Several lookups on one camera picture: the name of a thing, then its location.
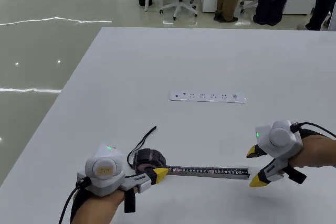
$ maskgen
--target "black cable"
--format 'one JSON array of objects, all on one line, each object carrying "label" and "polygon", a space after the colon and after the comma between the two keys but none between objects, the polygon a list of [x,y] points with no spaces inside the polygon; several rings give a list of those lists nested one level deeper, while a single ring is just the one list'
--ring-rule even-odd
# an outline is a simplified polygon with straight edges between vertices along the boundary
[{"label": "black cable", "polygon": [[84,188],[88,187],[89,185],[91,185],[91,179],[89,177],[82,178],[80,181],[76,182],[75,189],[72,190],[69,197],[65,201],[65,204],[64,204],[61,216],[59,218],[58,224],[62,223],[65,211],[67,210],[68,204],[69,204],[71,198],[73,197],[73,195],[75,194],[75,192],[77,192],[77,190],[79,190],[79,189],[84,189]]},{"label": "black cable", "polygon": [[135,146],[135,148],[133,150],[131,150],[131,152],[127,155],[127,163],[129,164],[129,166],[133,169],[133,165],[130,163],[130,156],[138,151],[145,143],[146,138],[153,132],[156,130],[156,126],[152,127],[147,133],[146,135],[142,138],[142,140]]},{"label": "black cable", "polygon": [[71,200],[71,198],[73,197],[73,195],[75,194],[75,192],[77,192],[77,190],[79,190],[79,188],[75,188],[74,190],[72,190],[71,194],[69,195],[69,197],[67,198],[67,201],[65,201],[64,207],[63,207],[63,211],[61,213],[61,217],[59,218],[59,222],[58,224],[61,224],[64,218],[64,214],[65,211],[67,210],[68,204]]},{"label": "black cable", "polygon": [[293,125],[290,126],[290,130],[292,132],[297,132],[299,130],[299,128],[301,128],[302,126],[304,125],[311,125],[311,126],[314,126],[316,128],[319,128],[325,132],[327,132],[328,134],[332,135],[333,137],[336,138],[336,135],[333,134],[331,131],[328,131],[327,129],[323,128],[322,126],[319,126],[318,124],[315,124],[315,123],[309,123],[309,122],[303,122],[303,123],[295,123]]}]

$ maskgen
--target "shoe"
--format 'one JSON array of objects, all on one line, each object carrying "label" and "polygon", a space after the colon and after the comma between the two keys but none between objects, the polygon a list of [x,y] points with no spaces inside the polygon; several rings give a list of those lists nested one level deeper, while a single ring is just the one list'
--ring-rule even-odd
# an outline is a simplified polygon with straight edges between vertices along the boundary
[{"label": "shoe", "polygon": [[276,24],[278,24],[281,20],[278,20],[278,21],[269,21],[267,22],[267,25],[269,26],[275,26]]},{"label": "shoe", "polygon": [[309,31],[307,28],[306,28],[306,25],[298,25],[297,29],[299,31]]},{"label": "shoe", "polygon": [[267,22],[260,22],[260,21],[258,21],[257,20],[257,18],[256,18],[256,15],[255,14],[252,14],[251,15],[251,17],[250,17],[250,19],[251,19],[251,21],[253,21],[254,23],[256,23],[256,24],[260,24],[260,25],[265,25],[265,24],[267,24]]},{"label": "shoe", "polygon": [[215,20],[215,21],[219,21],[219,20],[221,19],[221,17],[222,17],[222,14],[216,12],[216,13],[215,13],[214,20]]},{"label": "shoe", "polygon": [[237,22],[238,18],[237,17],[233,17],[231,20],[226,20],[222,15],[220,17],[219,20],[217,20],[220,23],[233,23],[233,22]]}]

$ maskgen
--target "glossy floor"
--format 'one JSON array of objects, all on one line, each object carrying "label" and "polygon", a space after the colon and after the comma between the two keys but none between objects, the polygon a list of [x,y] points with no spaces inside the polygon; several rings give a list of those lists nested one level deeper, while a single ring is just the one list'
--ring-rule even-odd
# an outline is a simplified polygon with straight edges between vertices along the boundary
[{"label": "glossy floor", "polygon": [[102,26],[295,29],[307,18],[286,16],[275,27],[235,24],[172,10],[148,12],[138,0],[0,0],[0,184]]}]

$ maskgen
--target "white desk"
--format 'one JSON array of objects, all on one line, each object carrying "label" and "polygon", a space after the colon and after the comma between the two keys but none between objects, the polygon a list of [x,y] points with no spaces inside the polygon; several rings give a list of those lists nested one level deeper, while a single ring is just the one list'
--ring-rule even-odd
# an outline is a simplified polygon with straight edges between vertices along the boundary
[{"label": "white desk", "polygon": [[[171,165],[261,168],[270,158],[245,158],[254,127],[277,119],[335,132],[335,41],[333,32],[103,28],[0,188],[1,223],[56,223],[99,143],[126,154],[153,125],[145,146]],[[248,103],[170,102],[173,89],[244,91]],[[303,172],[303,185],[265,188],[168,176],[114,223],[334,223],[336,170]]]}]

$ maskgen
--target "power outlet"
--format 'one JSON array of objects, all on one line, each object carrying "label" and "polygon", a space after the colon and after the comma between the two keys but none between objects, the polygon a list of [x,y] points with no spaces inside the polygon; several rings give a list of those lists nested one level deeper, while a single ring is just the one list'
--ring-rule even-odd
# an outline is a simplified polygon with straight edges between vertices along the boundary
[{"label": "power outlet", "polygon": [[196,101],[196,102],[233,102],[246,103],[246,98],[241,93],[205,93],[194,91],[172,91],[169,96],[171,101]]}]

